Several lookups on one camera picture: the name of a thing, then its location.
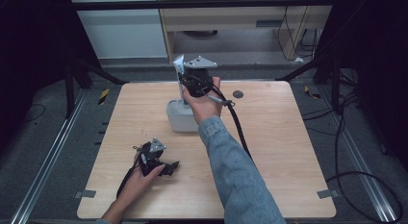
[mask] black cable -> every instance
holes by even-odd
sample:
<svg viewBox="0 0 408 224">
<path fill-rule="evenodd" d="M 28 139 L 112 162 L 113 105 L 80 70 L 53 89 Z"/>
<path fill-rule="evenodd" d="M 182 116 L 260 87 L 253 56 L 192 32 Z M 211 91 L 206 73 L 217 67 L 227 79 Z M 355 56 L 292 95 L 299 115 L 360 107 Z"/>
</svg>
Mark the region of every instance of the black cable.
<svg viewBox="0 0 408 224">
<path fill-rule="evenodd" d="M 279 47 L 281 48 L 283 56 L 285 57 L 285 59 L 287 61 L 294 61 L 294 59 L 289 59 L 288 57 L 286 57 L 285 52 L 284 52 L 283 47 L 282 47 L 282 44 L 280 42 L 280 30 L 281 30 L 282 25 L 283 25 L 283 23 L 285 21 L 286 22 L 286 27 L 288 29 L 289 37 L 291 38 L 292 48 L 293 48 L 294 52 L 299 56 L 299 58 L 311 57 L 312 55 L 301 55 L 301 54 L 297 53 L 296 48 L 294 47 L 294 41 L 293 41 L 293 37 L 292 37 L 292 34 L 291 34 L 291 30 L 289 29 L 287 13 L 288 13 L 288 6 L 285 7 L 285 12 L 284 12 L 284 15 L 283 15 L 283 19 L 282 19 L 282 22 L 281 22 L 281 24 L 279 26 L 278 33 L 277 33 L 278 34 L 277 36 L 278 36 Z"/>
<path fill-rule="evenodd" d="M 221 90 L 219 90 L 219 88 L 214 85 L 213 83 L 209 83 L 209 82 L 205 82 L 195 76 L 192 75 L 188 75 L 188 74 L 184 74 L 185 76 L 189 77 L 189 78 L 193 78 L 196 81 L 199 81 L 200 83 L 204 84 L 205 86 L 209 87 L 211 89 L 211 91 L 213 91 L 222 101 L 227 101 L 227 99 L 225 98 L 225 96 L 222 94 Z M 228 103 L 226 105 L 226 107 L 228 108 L 228 110 L 230 111 L 232 118 L 234 119 L 235 122 L 235 126 L 237 127 L 237 131 L 238 131 L 238 135 L 240 137 L 240 141 L 242 144 L 242 148 L 243 150 L 246 152 L 246 154 L 249 156 L 250 159 L 252 159 L 251 154 L 249 153 L 248 150 L 248 146 L 246 145 L 246 141 L 245 141 L 245 137 L 243 136 L 243 131 L 242 131 L 242 126 L 240 123 L 240 120 L 238 119 L 237 113 L 234 110 L 234 106 L 232 103 Z"/>
<path fill-rule="evenodd" d="M 308 115 L 308 114 L 312 114 L 312 113 L 316 113 L 316 112 L 323 112 L 323 111 L 329 110 L 328 112 L 322 113 L 322 114 L 317 115 L 317 116 L 308 117 L 308 118 L 303 118 L 303 121 L 318 119 L 318 118 L 321 118 L 321 117 L 324 117 L 324 116 L 328 115 L 329 113 L 335 111 L 336 109 L 340 109 L 341 107 L 346 107 L 346 106 L 348 106 L 349 104 L 353 103 L 354 101 L 349 102 L 349 104 L 347 104 L 347 102 L 348 102 L 349 100 L 353 99 L 353 98 L 356 97 L 356 96 L 357 96 L 357 95 L 354 94 L 354 92 L 348 94 L 348 95 L 344 98 L 342 104 L 340 104 L 339 106 L 337 106 L 337 107 L 335 107 L 335 108 L 332 108 L 332 109 L 326 108 L 326 109 L 322 109 L 322 110 L 318 110 L 318 111 L 314 111 L 314 112 L 306 112 L 306 113 L 302 114 L 302 116 Z"/>
<path fill-rule="evenodd" d="M 39 118 L 45 113 L 45 107 L 44 107 L 42 104 L 33 104 L 33 105 L 31 105 L 31 107 L 35 107 L 35 106 L 40 106 L 40 107 L 42 107 L 42 112 L 41 112 L 38 116 L 36 116 L 36 117 L 34 117 L 34 118 L 27 119 L 27 120 L 23 120 L 23 122 L 30 122 L 30 121 L 37 120 L 37 119 L 39 119 Z"/>
<path fill-rule="evenodd" d="M 347 202 L 347 204 L 353 208 L 354 210 L 356 210 L 358 213 L 360 213 L 361 215 L 363 215 L 366 219 L 370 220 L 370 221 L 374 221 L 374 222 L 378 222 L 378 223 L 397 223 L 399 220 L 402 219 L 403 216 L 403 208 L 402 208 L 402 204 L 400 202 L 400 200 L 398 199 L 398 197 L 396 196 L 395 192 L 387 185 L 385 184 L 382 180 L 380 180 L 379 178 L 377 178 L 376 176 L 366 173 L 366 172 L 361 172 L 361 171 L 348 171 L 348 172 L 344 172 L 344 173 L 339 173 L 339 138 L 340 138 L 340 133 L 342 132 L 342 127 L 344 125 L 344 107 L 341 107 L 341 119 L 340 119 L 340 124 L 339 124 L 339 129 L 336 133 L 336 140 L 335 140 L 335 176 L 329 178 L 326 180 L 326 182 L 332 181 L 334 179 L 337 179 L 337 184 L 339 186 L 339 190 L 343 196 L 343 198 L 345 199 L 345 201 Z M 357 174 L 357 175 L 365 175 L 365 176 L 369 176 L 374 178 L 375 180 L 377 180 L 377 182 L 379 182 L 382 186 L 384 186 L 395 198 L 398 207 L 399 207 L 399 216 L 391 222 L 384 222 L 382 220 L 376 219 L 364 212 L 362 212 L 360 209 L 358 209 L 346 196 L 346 194 L 344 193 L 340 178 L 345 176 L 345 175 L 352 175 L 352 174 Z"/>
<path fill-rule="evenodd" d="M 334 36 L 332 36 L 332 38 L 331 38 L 328 42 L 326 42 L 326 44 L 325 44 L 323 47 L 321 47 L 321 48 L 319 49 L 319 52 L 320 52 L 320 53 L 322 53 L 322 52 L 324 51 L 324 49 L 327 48 L 327 47 L 329 46 L 329 44 L 331 44 L 331 43 L 337 38 L 337 36 L 339 36 L 339 35 L 343 32 L 343 29 L 348 25 L 348 23 L 351 21 L 351 19 L 354 18 L 354 16 L 357 14 L 357 12 L 360 11 L 361 8 L 363 8 L 363 5 L 364 5 L 364 3 L 366 3 L 366 1 L 367 1 L 367 0 L 362 0 L 361 4 L 357 7 L 357 9 L 353 12 L 353 14 L 352 14 L 352 15 L 348 18 L 348 20 L 344 23 L 344 25 L 342 26 L 342 28 L 340 28 L 340 29 L 337 31 L 337 33 L 336 33 Z"/>
<path fill-rule="evenodd" d="M 317 41 L 317 29 L 315 29 L 315 31 L 314 31 L 314 37 L 313 37 L 313 42 L 312 42 L 312 44 L 304 44 L 303 43 L 303 40 L 304 40 L 304 38 L 305 38 L 305 36 L 306 36 L 306 33 L 307 33 L 307 29 L 305 29 L 305 31 L 303 32 L 303 35 L 302 35 L 302 38 L 301 38 L 301 40 L 300 40 L 300 47 L 304 50 L 304 51 L 309 51 L 309 52 L 314 52 L 314 51 L 316 51 L 316 41 Z"/>
<path fill-rule="evenodd" d="M 306 127 L 306 129 L 311 130 L 311 131 L 315 131 L 317 133 L 321 133 L 323 135 L 329 135 L 329 136 L 335 136 L 336 135 L 336 134 L 329 134 L 329 133 L 326 133 L 326 132 L 323 132 L 323 131 L 320 131 L 320 130 L 317 130 L 317 129 L 313 129 L 313 128 L 310 128 L 310 127 Z"/>
</svg>

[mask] wooden table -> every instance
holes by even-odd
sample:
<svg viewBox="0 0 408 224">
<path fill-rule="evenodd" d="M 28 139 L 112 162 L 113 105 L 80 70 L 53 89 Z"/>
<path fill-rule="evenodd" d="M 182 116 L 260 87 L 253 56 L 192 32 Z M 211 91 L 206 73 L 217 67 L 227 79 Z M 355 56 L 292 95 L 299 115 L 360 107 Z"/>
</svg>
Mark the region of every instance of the wooden table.
<svg viewBox="0 0 408 224">
<path fill-rule="evenodd" d="M 283 216 L 334 216 L 332 199 L 319 199 L 317 195 L 327 185 L 290 85 L 265 81 L 222 82 L 221 90 L 236 103 L 248 149 Z M 241 90 L 243 98 L 234 98 L 234 90 Z M 170 129 L 166 104 L 177 98 L 180 94 L 176 83 L 123 86 L 87 184 L 87 190 L 95 190 L 96 194 L 94 198 L 82 198 L 80 218 L 102 216 L 133 163 L 136 153 L 133 146 L 153 137 L 167 146 L 161 161 L 180 161 L 180 166 L 171 177 L 155 180 L 126 217 L 223 218 L 223 207 L 198 133 L 175 133 Z M 226 108 L 221 118 L 239 140 Z"/>
</svg>

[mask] gray floor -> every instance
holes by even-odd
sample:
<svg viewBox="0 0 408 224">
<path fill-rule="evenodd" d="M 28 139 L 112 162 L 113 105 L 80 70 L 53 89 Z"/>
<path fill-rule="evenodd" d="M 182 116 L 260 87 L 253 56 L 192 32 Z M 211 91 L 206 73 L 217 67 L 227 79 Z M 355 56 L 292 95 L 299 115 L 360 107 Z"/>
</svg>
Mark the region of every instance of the gray floor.
<svg viewBox="0 0 408 224">
<path fill-rule="evenodd" d="M 195 34 L 180 34 L 178 36 L 176 54 L 184 53 L 186 59 L 195 58 L 198 54 L 214 62 L 219 68 L 212 70 L 212 75 L 218 75 L 224 80 L 237 79 L 275 79 L 297 69 L 298 62 L 286 61 L 276 43 L 276 37 L 271 31 L 219 31 L 216 36 L 209 37 Z M 174 81 L 174 69 L 170 65 L 154 67 L 130 67 L 106 69 L 115 76 L 131 82 L 138 81 Z M 58 157 L 45 187 L 40 194 L 30 215 L 32 223 L 85 223 L 77 215 L 79 199 L 74 198 L 76 191 L 85 188 L 92 165 L 96 158 L 99 144 L 103 139 L 101 131 L 106 130 L 115 106 L 115 100 L 120 92 L 120 86 L 115 86 L 96 75 L 90 74 L 93 86 L 87 92 L 83 108 L 80 110 L 64 149 Z M 315 99 L 304 92 L 304 86 L 313 86 L 311 77 L 313 71 L 307 72 L 291 82 L 293 94 L 301 113 L 313 112 L 327 108 L 324 99 Z M 104 88 L 110 93 L 104 105 L 97 105 Z M 342 87 L 342 94 L 351 91 Z M 27 119 L 33 121 L 21 124 L 21 129 L 10 145 L 11 154 L 1 162 L 0 171 L 0 223 L 9 223 L 14 212 L 22 202 L 31 182 L 35 179 L 48 150 L 53 144 L 58 131 L 64 123 L 65 100 L 64 82 L 57 82 L 41 89 L 35 97 L 34 104 L 27 114 Z M 384 180 L 398 195 L 404 205 L 408 206 L 408 173 L 402 168 L 393 155 L 383 155 L 379 142 L 372 131 L 366 117 L 358 108 L 351 104 L 344 110 L 345 124 L 350 131 L 362 158 L 370 166 L 377 177 Z M 335 174 L 334 146 L 337 125 L 333 116 L 328 114 L 320 119 L 305 121 L 309 137 L 315 148 L 321 170 L 325 178 Z M 354 163 L 345 148 L 344 140 L 339 145 L 340 171 L 355 170 Z M 347 197 L 361 210 L 377 216 L 366 193 L 366 189 L 358 176 L 342 179 L 342 185 Z M 335 182 L 330 182 L 330 189 L 338 189 Z M 390 201 L 393 210 L 397 211 L 394 199 L 388 192 L 385 196 Z M 335 217 L 329 220 L 288 220 L 289 223 L 372 223 L 352 209 L 342 196 L 333 199 L 337 208 Z M 404 218 L 400 223 L 408 223 Z"/>
</svg>

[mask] denim jacket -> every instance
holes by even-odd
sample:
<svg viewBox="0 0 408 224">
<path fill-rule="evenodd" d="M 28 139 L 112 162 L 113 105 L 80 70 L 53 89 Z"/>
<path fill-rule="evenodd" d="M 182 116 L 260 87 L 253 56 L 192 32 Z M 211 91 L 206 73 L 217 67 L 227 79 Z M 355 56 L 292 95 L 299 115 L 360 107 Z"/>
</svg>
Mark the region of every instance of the denim jacket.
<svg viewBox="0 0 408 224">
<path fill-rule="evenodd" d="M 218 116 L 198 126 L 207 149 L 225 223 L 286 223 L 261 174 Z M 106 224 L 98 219 L 97 224 Z"/>
</svg>

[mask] metal bracket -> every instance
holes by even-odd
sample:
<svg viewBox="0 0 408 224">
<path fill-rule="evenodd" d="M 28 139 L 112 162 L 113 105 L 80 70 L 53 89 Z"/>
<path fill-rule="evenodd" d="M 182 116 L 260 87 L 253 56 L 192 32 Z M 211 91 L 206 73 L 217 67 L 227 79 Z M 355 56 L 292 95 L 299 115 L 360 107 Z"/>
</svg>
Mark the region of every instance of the metal bracket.
<svg viewBox="0 0 408 224">
<path fill-rule="evenodd" d="M 191 60 L 189 62 L 184 62 L 184 66 L 187 68 L 216 68 L 218 67 L 216 62 L 211 62 L 201 56 L 198 58 Z"/>
<path fill-rule="evenodd" d="M 96 194 L 95 190 L 76 191 L 74 194 L 74 198 L 83 198 L 83 197 L 94 198 L 95 194 Z"/>
<path fill-rule="evenodd" d="M 318 191 L 318 196 L 320 199 L 327 198 L 327 197 L 335 198 L 335 197 L 339 197 L 340 193 L 336 189 L 334 190 L 327 189 L 327 190 Z"/>
<path fill-rule="evenodd" d="M 150 145 L 150 153 L 158 152 L 161 150 L 165 150 L 166 146 L 163 145 L 159 140 L 157 140 L 155 137 L 152 140 L 152 144 Z"/>
</svg>

